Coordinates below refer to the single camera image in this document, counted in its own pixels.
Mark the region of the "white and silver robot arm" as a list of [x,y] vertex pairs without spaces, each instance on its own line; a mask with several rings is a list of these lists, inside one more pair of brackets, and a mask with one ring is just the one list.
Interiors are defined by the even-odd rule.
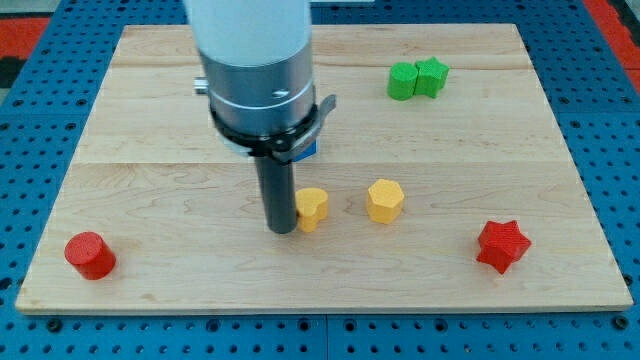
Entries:
[[251,136],[282,133],[313,106],[307,0],[185,0],[216,122]]

